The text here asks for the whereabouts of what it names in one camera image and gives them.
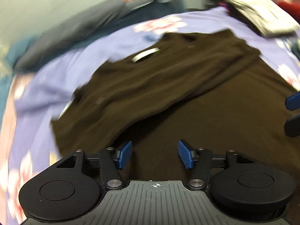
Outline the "dark brown shirt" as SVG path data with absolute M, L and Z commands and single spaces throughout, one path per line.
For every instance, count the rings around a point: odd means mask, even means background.
M 239 151 L 299 179 L 299 139 L 284 133 L 295 93 L 232 31 L 167 33 L 140 62 L 105 62 L 52 129 L 61 155 L 132 142 L 127 179 L 186 180 L 177 141 Z

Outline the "white polka dot garment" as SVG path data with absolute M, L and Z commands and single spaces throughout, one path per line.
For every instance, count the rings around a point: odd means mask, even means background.
M 272 0 L 225 0 L 264 37 L 292 34 L 299 23 Z

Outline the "dark grey pillow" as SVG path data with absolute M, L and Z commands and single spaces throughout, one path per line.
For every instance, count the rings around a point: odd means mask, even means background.
M 86 47 L 119 29 L 184 10 L 182 0 L 106 0 L 36 36 L 13 70 L 38 71 L 67 51 Z

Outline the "purple floral bed sheet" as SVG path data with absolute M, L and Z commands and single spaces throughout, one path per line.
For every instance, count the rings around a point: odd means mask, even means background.
M 157 52 L 155 43 L 167 33 L 213 34 L 227 29 L 259 50 L 260 58 L 295 92 L 299 89 L 299 75 L 290 67 L 286 51 L 222 7 L 128 26 L 42 67 L 18 92 L 15 103 L 12 152 L 1 171 L 7 202 L 1 211 L 8 224 L 299 224 L 299 179 L 233 149 L 211 150 L 205 190 L 187 187 L 192 170 L 185 166 L 186 180 L 127 179 L 123 171 L 130 160 L 119 170 L 124 187 L 107 190 L 99 151 L 76 149 L 63 156 L 57 147 L 52 121 L 66 112 L 75 90 L 102 64 L 128 56 L 140 62 Z

